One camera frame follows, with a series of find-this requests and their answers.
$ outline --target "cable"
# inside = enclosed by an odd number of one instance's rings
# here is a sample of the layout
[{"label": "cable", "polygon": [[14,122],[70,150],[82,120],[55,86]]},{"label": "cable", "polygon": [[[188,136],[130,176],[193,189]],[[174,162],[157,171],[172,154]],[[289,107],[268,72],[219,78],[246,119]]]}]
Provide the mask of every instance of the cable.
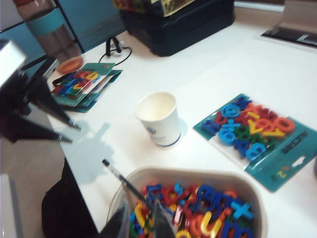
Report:
[{"label": "cable", "polygon": [[[123,63],[123,62],[125,62],[129,57],[130,57],[130,55],[132,54],[132,48],[131,47],[122,47],[123,49],[129,49],[130,50],[130,53],[128,54],[128,56],[124,59],[124,60],[122,60],[122,61],[120,61],[119,63],[116,63],[114,66],[117,66],[117,65],[119,65],[119,64],[121,64],[121,63]],[[100,61],[103,59],[103,57],[105,57],[105,55],[106,54],[104,54],[103,56],[101,56],[101,58],[99,59],[99,61],[98,61],[98,63],[100,63]]]}]

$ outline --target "plastic bin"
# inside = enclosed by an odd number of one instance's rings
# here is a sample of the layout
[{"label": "plastic bin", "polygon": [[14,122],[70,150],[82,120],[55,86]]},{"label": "plastic bin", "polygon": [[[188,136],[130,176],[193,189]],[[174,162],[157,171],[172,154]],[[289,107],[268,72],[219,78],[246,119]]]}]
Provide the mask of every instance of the plastic bin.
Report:
[{"label": "plastic bin", "polygon": [[[178,169],[141,168],[132,172],[127,179],[139,190],[151,182],[161,183],[163,186],[171,186],[176,182],[187,187],[195,183],[203,183],[212,186],[219,191],[235,191],[244,202],[249,202],[254,214],[253,231],[255,238],[265,238],[266,217],[258,192],[240,175],[220,171],[187,171]],[[119,208],[120,203],[127,194],[127,200],[131,208],[134,208],[137,198],[130,191],[121,186],[115,194],[108,213],[107,221]]]}]

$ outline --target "teal bottle band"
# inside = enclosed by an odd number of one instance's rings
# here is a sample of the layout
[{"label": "teal bottle band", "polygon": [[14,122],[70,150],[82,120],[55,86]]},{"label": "teal bottle band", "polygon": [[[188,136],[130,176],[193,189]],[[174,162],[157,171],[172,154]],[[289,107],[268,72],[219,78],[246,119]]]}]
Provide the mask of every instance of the teal bottle band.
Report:
[{"label": "teal bottle band", "polygon": [[63,16],[56,8],[49,14],[36,20],[26,22],[26,25],[35,36],[43,36],[58,29],[63,24]]}]

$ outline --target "black bag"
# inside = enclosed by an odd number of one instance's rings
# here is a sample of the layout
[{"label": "black bag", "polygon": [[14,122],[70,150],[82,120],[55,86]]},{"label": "black bag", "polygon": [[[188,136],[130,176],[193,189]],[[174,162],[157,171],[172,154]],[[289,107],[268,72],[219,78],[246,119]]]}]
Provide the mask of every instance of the black bag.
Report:
[{"label": "black bag", "polygon": [[46,238],[94,238],[98,235],[66,160],[61,180],[43,198],[42,229]]}]

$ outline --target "water bottle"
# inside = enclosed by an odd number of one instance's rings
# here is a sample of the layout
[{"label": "water bottle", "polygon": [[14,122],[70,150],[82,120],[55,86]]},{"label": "water bottle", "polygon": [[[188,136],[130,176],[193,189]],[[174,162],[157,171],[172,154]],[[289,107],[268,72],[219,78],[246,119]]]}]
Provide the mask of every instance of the water bottle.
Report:
[{"label": "water bottle", "polygon": [[78,70],[83,64],[83,58],[55,4],[51,0],[13,1],[47,56],[58,59],[58,72],[66,74]]}]

